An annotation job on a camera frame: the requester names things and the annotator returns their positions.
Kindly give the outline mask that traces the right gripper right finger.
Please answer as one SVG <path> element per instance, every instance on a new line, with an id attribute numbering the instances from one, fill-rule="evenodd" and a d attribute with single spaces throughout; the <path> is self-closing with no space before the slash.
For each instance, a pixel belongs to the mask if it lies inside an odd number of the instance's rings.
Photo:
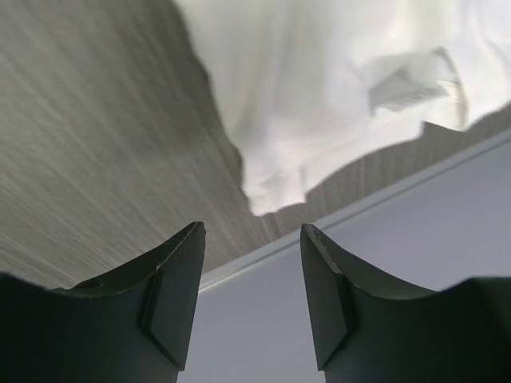
<path id="1" fill-rule="evenodd" d="M 300 229 L 300 251 L 316 364 L 324 371 L 358 326 L 355 291 L 384 300 L 434 293 L 393 276 L 339 246 L 315 225 Z"/>

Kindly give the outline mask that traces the white robot-print t-shirt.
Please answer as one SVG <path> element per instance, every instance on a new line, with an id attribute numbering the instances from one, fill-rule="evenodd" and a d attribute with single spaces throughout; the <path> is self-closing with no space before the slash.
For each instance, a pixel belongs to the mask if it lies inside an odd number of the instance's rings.
<path id="1" fill-rule="evenodd" d="M 507 1 L 181 1 L 254 215 L 510 102 Z"/>

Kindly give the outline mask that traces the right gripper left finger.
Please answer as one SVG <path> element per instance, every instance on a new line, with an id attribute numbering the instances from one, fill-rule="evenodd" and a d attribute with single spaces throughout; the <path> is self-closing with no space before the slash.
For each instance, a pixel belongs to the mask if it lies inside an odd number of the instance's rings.
<path id="1" fill-rule="evenodd" d="M 183 369 L 204 263 L 205 236 L 204 223 L 192 222 L 154 249 L 62 292 L 96 298 L 142 288 L 138 318 L 142 334 L 175 368 Z"/>

